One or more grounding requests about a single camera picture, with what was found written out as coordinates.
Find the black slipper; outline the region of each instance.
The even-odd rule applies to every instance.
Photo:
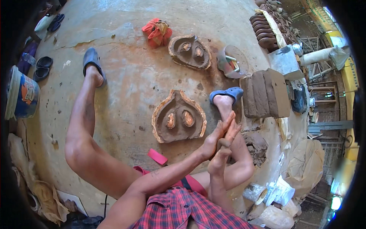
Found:
[[[33,74],[33,80],[39,82],[45,79],[49,74],[49,68],[47,67],[39,67]]]
[[[56,23],[52,24],[52,26],[50,25],[47,28],[47,30],[50,31],[50,32],[54,32],[54,31],[58,30],[60,26],[61,26],[61,23],[60,22],[56,22]]]
[[[36,67],[51,67],[52,63],[53,59],[51,57],[44,56],[38,60]]]
[[[49,24],[47,30],[50,32],[56,31],[60,27],[61,22],[64,18],[64,14],[57,14],[56,17],[52,20],[51,24]]]
[[[97,50],[95,50],[95,48],[93,48],[93,47],[86,50],[86,52],[84,54],[84,59],[83,59],[83,65],[84,65],[83,73],[84,73],[84,76],[86,75],[86,66],[87,66],[87,64],[94,65],[98,69],[99,73],[103,76],[103,83],[102,83],[102,85],[99,86],[99,87],[103,87],[107,83],[107,78],[105,77],[104,72],[102,70],[102,67],[100,66],[99,56],[98,56]]]

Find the red shorts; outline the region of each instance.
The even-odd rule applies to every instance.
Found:
[[[148,174],[150,172],[150,171],[143,169],[140,166],[135,166],[134,169],[141,172],[142,175]],[[186,189],[190,189],[192,191],[198,192],[199,194],[201,194],[204,197],[208,196],[204,187],[196,179],[194,179],[191,175],[186,175],[185,178],[183,178],[182,180],[175,183],[172,187],[174,187],[174,186],[185,187]]]

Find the leg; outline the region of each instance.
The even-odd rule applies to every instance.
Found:
[[[225,120],[232,111],[232,103],[234,99],[226,95],[216,95],[213,99],[214,104],[219,109],[221,119]],[[244,183],[254,173],[253,160],[248,151],[247,145],[241,133],[238,133],[231,144],[231,156],[235,159],[235,163],[227,166],[224,170],[224,183],[226,190],[235,188]],[[192,175],[207,191],[210,185],[210,174],[202,172]]]
[[[97,68],[87,66],[81,91],[75,100],[66,135],[65,158],[82,179],[118,199],[141,173],[113,158],[93,140],[94,93],[103,83]]]

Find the concrete floor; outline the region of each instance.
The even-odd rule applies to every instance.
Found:
[[[89,216],[103,215],[101,203],[105,194],[78,177],[64,158],[68,119],[84,80],[82,58],[91,46],[98,50],[108,79],[107,86],[98,89],[95,98],[94,139],[103,149],[131,166],[154,170],[159,166],[146,155],[150,148],[166,156],[168,163],[180,161],[198,148],[205,137],[159,144],[152,134],[152,113],[170,89],[182,88],[206,112],[205,136],[212,132],[220,116],[208,102],[210,92],[238,86],[238,80],[227,79],[217,70],[217,51],[225,45],[235,45],[246,55],[250,72],[270,67],[267,50],[259,47],[249,22],[255,8],[253,0],[69,0],[60,11],[65,14],[61,27],[46,35],[36,53],[36,59],[49,56],[54,61],[48,78],[39,83],[39,111],[31,119],[18,121],[26,129],[24,140],[40,179],[80,197]],[[213,55],[211,68],[194,71],[175,64],[167,47],[151,49],[141,27],[155,17],[168,22],[172,37],[190,33],[200,36]],[[240,121],[240,106],[236,105],[235,110]],[[290,125],[294,136],[292,149],[287,152],[280,150],[275,120],[265,120],[260,132],[269,144],[267,161],[257,169],[252,182],[265,185],[276,180],[287,168],[287,155],[297,140],[306,137],[306,116],[291,112],[289,120],[297,125]],[[51,144],[51,135],[58,140],[58,147]],[[203,163],[193,173],[206,166]],[[250,204],[241,197],[245,186],[246,183],[228,192],[239,216],[245,215]],[[107,202],[108,210],[115,200],[109,197]]]

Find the red plaid shirt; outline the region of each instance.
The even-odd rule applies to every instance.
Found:
[[[187,228],[192,216],[198,228],[254,229],[248,222],[210,202],[201,194],[172,187],[151,196],[142,217],[129,228]]]

